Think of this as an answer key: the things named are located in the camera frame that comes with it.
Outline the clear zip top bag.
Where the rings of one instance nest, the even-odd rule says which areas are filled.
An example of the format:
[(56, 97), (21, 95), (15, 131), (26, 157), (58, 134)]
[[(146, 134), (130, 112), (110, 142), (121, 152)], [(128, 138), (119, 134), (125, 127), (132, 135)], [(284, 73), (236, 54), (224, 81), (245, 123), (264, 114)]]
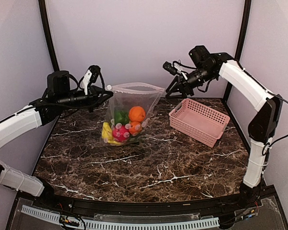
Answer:
[(122, 146), (139, 142), (164, 88), (143, 82), (108, 85), (113, 93), (102, 126), (102, 143)]

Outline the green toy pepper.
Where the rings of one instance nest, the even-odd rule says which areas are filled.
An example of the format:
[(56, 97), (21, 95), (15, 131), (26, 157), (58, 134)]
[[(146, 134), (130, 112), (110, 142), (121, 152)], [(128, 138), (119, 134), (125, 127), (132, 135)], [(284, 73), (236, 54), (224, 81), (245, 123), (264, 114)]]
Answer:
[(129, 123), (129, 112), (125, 110), (115, 110), (114, 111), (114, 122), (115, 124), (126, 125)]

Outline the pink plastic basket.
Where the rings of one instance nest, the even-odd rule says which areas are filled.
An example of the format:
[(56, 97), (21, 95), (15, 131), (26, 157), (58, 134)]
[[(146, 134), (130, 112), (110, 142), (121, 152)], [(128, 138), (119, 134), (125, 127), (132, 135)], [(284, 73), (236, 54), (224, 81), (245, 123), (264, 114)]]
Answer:
[(189, 98), (169, 113), (172, 128), (211, 148), (222, 137), (229, 121), (228, 115)]

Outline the orange toy orange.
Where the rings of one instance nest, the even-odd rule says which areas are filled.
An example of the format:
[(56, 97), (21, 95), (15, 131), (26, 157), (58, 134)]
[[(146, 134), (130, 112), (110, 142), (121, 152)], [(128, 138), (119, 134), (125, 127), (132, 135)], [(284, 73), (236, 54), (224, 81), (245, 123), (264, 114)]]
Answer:
[(129, 110), (129, 120), (143, 122), (146, 117), (146, 112), (141, 106), (134, 106)]

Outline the yellow toy pear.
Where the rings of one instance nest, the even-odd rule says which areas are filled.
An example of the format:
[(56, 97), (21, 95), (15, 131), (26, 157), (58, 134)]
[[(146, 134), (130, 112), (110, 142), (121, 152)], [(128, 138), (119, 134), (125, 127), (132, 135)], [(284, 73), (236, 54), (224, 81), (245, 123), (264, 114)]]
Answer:
[(112, 135), (112, 129), (108, 122), (104, 122), (102, 126), (102, 138), (106, 141), (112, 141), (113, 135)]

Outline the red toy apple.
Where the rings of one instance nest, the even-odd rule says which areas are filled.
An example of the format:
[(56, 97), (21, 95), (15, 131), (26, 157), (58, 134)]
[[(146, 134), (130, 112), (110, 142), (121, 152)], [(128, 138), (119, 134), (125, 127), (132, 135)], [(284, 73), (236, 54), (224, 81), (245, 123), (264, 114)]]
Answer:
[(112, 130), (112, 136), (117, 142), (125, 142), (129, 139), (130, 133), (128, 129), (122, 126), (121, 128), (114, 128)]

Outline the orange green toy mango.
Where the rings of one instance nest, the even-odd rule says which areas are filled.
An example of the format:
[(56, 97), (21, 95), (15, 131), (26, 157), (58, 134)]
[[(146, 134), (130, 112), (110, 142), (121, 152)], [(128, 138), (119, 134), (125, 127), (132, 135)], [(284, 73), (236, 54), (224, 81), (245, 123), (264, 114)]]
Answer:
[(142, 125), (139, 122), (130, 122), (129, 132), (132, 136), (137, 136), (142, 131)]

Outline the yellow toy banana bunch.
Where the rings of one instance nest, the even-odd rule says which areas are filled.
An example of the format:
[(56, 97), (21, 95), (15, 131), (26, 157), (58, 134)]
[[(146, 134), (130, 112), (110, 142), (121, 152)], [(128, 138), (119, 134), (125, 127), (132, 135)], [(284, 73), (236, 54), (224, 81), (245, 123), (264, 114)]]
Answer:
[(104, 138), (104, 142), (105, 142), (106, 144), (110, 144), (110, 145), (112, 145), (112, 146), (121, 146), (121, 145), (123, 145), (122, 142), (118, 142), (118, 141), (116, 141), (116, 140), (113, 139), (113, 138)]

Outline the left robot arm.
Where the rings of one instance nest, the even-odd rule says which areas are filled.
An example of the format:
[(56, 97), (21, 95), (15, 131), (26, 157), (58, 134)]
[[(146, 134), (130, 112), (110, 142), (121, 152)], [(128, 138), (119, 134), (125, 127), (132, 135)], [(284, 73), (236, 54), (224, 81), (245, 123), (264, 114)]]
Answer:
[[(96, 65), (90, 66), (80, 80), (66, 70), (49, 74), (47, 88), (41, 98), (0, 121), (0, 149), (28, 131), (52, 122), (65, 110), (88, 109), (92, 112), (113, 96), (104, 83), (101, 87), (95, 86), (97, 79), (103, 80), (103, 76)], [(39, 197), (39, 201), (48, 209), (58, 205), (58, 198), (52, 194), (53, 188), (46, 181), (16, 170), (2, 161), (0, 184)]]

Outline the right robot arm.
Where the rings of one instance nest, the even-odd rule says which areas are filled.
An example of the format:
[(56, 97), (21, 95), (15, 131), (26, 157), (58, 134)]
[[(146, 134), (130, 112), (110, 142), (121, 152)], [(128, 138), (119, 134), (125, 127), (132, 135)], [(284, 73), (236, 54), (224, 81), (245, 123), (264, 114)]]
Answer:
[(251, 151), (243, 185), (255, 188), (261, 181), (271, 147), (288, 137), (273, 139), (279, 122), (282, 104), (286, 101), (272, 93), (249, 74), (237, 59), (226, 52), (210, 53), (205, 46), (196, 46), (189, 52), (194, 63), (187, 73), (178, 61), (165, 62), (163, 69), (175, 78), (166, 89), (167, 98), (187, 98), (194, 95), (194, 88), (223, 78), (232, 84), (253, 105), (256, 116), (248, 125)]

